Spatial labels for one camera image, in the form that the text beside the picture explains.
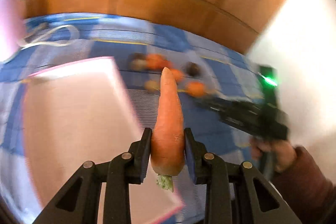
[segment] carrot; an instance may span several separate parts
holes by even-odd
[[[184,166],[183,114],[173,74],[164,68],[161,75],[159,108],[151,139],[152,168],[157,184],[174,191],[172,176]]]

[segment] blue table surface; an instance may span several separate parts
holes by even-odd
[[[203,72],[199,80],[221,98],[252,102],[263,99],[255,72],[245,56],[195,34],[144,20],[90,13],[28,19],[28,31],[43,22],[48,22],[50,29],[72,24],[79,29],[80,39],[67,47],[30,47],[20,51],[10,62],[0,65],[0,194],[14,215],[24,223],[32,223],[41,211],[25,164],[22,143],[21,80],[28,75],[72,61],[113,56],[140,122],[144,127],[152,128],[155,118],[149,113],[151,110],[145,108],[145,103],[151,99],[155,105],[157,100],[144,91],[143,86],[147,80],[159,80],[160,74],[130,71],[127,60],[134,52],[163,54],[180,70],[185,70],[189,61],[197,63]],[[38,32],[35,37],[44,32],[46,30]],[[69,37],[69,31],[60,29],[48,40]],[[179,89],[191,80],[191,77],[186,77]],[[204,143],[208,151],[236,164],[251,159],[248,134],[220,122],[216,113],[197,107],[194,99],[186,93],[179,93],[179,97],[184,126],[192,129],[195,139]],[[195,223],[204,218],[205,185],[193,185],[186,166],[174,178],[174,184],[183,198],[184,208],[165,223]]]

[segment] green light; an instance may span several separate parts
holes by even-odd
[[[271,79],[269,77],[265,77],[264,79],[268,84],[270,84],[272,86],[277,86],[278,85],[273,79]]]
[[[270,77],[265,77],[264,75],[262,75],[261,73],[258,73],[262,78],[264,78],[265,79],[265,81],[266,81],[266,83],[267,84],[270,84],[270,85],[272,85],[272,86],[277,86],[278,84],[277,84],[277,82],[275,82],[272,78],[270,78]]]

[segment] white cable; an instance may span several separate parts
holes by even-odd
[[[57,31],[58,29],[62,29],[62,28],[67,28],[70,31],[70,38],[69,38],[70,42],[68,42],[68,43],[57,43],[57,42],[41,41],[42,39],[44,39],[48,35],[52,34],[53,32]],[[50,46],[54,46],[54,47],[64,47],[64,46],[68,46],[68,45],[72,44],[73,40],[76,40],[76,39],[79,39],[79,30],[73,25],[62,25],[62,26],[58,26],[56,28],[51,29],[50,31],[48,31],[45,34],[39,36],[38,38],[34,39],[30,43],[24,42],[24,43],[21,43],[19,45],[20,45],[20,47],[22,47],[22,49],[37,46],[37,45],[50,45]]]
[[[27,34],[24,39],[32,37],[34,34],[36,34],[38,31],[40,30],[44,30],[48,28],[48,23],[47,22],[43,22],[40,25],[38,25],[37,27],[35,27],[29,34]]]

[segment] sleeve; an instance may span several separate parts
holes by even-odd
[[[295,163],[272,183],[303,224],[315,223],[335,200],[336,189],[305,148],[295,151]]]

